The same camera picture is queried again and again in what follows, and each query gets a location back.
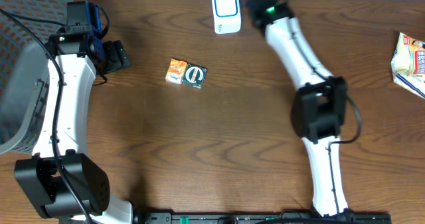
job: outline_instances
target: green connector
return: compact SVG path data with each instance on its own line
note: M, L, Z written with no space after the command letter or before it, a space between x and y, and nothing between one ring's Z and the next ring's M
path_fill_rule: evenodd
M188 217L180 217L180 224L189 224Z

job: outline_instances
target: gray basket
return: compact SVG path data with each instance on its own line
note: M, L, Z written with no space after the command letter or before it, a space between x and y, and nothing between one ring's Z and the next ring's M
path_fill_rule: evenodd
M18 15L66 23L73 0L0 0ZM43 42L60 27L20 20ZM0 154L31 154L40 135L48 93L47 58L20 27L0 15Z

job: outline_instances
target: wood grain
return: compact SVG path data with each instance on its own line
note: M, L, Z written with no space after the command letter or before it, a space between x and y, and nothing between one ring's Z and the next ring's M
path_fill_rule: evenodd
M218 36L210 0L89 0L105 7L132 67L93 87L90 157L113 192L176 212L309 209L312 182L289 113L294 89L280 60L244 16ZM291 0L323 64L344 76L364 122L341 148L343 186L355 211L388 211L393 223L425 223L424 101L392 83L398 32L425 40L425 1ZM171 58L208 68L202 90L167 84ZM355 133L347 112L343 137ZM39 219L0 158L0 223Z

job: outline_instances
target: black bracket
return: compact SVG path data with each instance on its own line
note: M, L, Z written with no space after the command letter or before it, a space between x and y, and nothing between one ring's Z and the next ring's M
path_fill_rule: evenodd
M321 138L338 136L344 124L346 98L347 85L342 77L300 88L291 110L296 134L314 144Z
M84 154L60 156L60 162L76 193L88 212L101 215L108 208L110 186L106 173ZM64 218L81 215L80 206L66 188L53 158L33 156L18 160L15 179L42 218Z
M130 67L130 61L121 41L108 41L104 43L106 64L103 68L104 74L109 74Z

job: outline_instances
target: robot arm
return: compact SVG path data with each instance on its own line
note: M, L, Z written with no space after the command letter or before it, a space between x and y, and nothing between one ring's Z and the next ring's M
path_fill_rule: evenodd
M59 73L50 60L50 87L41 134L33 158L17 161L15 177L41 217L86 220L63 177L52 176L58 170L51 141L58 108L59 163L91 219L96 223L132 224L137 219L132 204L110 193L108 176L88 158L86 143L88 99L95 77L128 67L127 54L120 41L101 42L105 33L100 31L95 4L68 3L67 23L47 43L62 73L63 86L57 85ZM58 99L60 88L62 98Z
M332 76L319 62L304 38L297 18L284 17L267 25L265 37L267 43L276 51L282 60L296 90L325 82L322 77L312 71L307 62L313 64L319 74L325 77ZM340 141L340 137L324 137L318 139L316 144L309 138L301 138L308 152L313 177L313 206L322 217L326 215L333 216L344 212L344 209L348 208L348 205L345 201L339 169L339 144L329 146L331 142ZM329 159L328 148L331 148L331 159ZM334 185L332 184L331 165L333 167ZM337 211L335 204L334 186L339 211Z
M291 119L308 152L314 188L313 207L321 217L342 213L348 209L342 188L338 144L345 115L345 82L342 78L333 78L320 63L286 3L248 0L247 6L253 25L263 32L296 88Z

